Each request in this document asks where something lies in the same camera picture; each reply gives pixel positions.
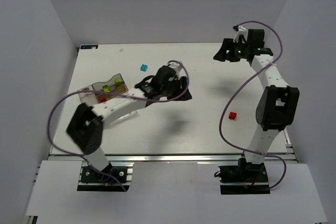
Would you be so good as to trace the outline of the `small cyan lego brick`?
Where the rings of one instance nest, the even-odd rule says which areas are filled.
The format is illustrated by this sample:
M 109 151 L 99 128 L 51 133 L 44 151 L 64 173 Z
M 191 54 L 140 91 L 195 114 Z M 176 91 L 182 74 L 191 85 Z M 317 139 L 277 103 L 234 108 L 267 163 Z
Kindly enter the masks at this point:
M 147 65 L 144 65 L 144 64 L 142 64 L 141 67 L 140 67 L 140 70 L 141 70 L 141 71 L 144 71 L 144 72 L 146 72 L 147 69 L 148 69 L 148 66 L 147 66 Z

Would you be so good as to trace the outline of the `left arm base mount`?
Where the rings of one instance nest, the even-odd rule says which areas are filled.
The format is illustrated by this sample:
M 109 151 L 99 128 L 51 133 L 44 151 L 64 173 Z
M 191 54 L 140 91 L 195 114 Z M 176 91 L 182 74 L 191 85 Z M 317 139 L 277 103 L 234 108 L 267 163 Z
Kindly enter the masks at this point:
M 129 166 L 109 165 L 104 170 L 105 174 L 94 171 L 88 165 L 82 165 L 78 179 L 77 191 L 88 192 L 122 192 L 128 191 L 131 179 L 132 168 Z

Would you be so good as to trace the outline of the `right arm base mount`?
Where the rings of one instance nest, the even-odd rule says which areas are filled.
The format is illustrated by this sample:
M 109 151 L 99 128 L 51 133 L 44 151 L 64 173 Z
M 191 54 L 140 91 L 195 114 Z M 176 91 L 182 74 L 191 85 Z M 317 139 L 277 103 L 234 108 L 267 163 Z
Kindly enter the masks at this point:
M 219 178 L 221 195 L 266 195 L 270 194 L 265 167 L 260 171 L 247 171 L 238 165 L 219 166 L 214 173 Z

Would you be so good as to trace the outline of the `small red lego brick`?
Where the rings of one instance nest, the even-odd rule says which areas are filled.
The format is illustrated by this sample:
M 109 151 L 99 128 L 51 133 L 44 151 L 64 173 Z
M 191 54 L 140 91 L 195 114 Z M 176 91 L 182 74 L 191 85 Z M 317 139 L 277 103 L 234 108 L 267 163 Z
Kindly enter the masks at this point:
M 236 112 L 230 112 L 228 115 L 228 118 L 230 120 L 235 120 L 237 118 L 237 113 Z

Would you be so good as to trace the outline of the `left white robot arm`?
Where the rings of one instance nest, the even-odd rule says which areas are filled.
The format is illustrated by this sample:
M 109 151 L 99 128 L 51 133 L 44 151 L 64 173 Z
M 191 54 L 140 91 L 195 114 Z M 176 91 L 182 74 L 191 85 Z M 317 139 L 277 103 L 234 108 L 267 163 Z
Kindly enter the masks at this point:
M 148 76 L 124 94 L 103 103 L 77 106 L 66 132 L 81 150 L 84 159 L 96 173 L 111 175 L 112 166 L 101 149 L 105 126 L 154 103 L 188 101 L 192 98 L 188 75 L 181 76 L 186 68 L 176 60 L 160 67 L 153 76 Z

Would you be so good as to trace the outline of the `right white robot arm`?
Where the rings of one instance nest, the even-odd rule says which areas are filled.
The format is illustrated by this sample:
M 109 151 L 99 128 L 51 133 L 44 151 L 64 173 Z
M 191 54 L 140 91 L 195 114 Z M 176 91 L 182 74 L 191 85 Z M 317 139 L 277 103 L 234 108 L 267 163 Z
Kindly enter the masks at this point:
M 263 93 L 256 107 L 257 128 L 244 151 L 244 159 L 249 165 L 260 165 L 273 140 L 293 123 L 300 92 L 278 71 L 273 52 L 265 47 L 264 30 L 246 29 L 242 25 L 234 30 L 235 37 L 225 38 L 213 59 L 220 62 L 245 59 L 258 74 Z

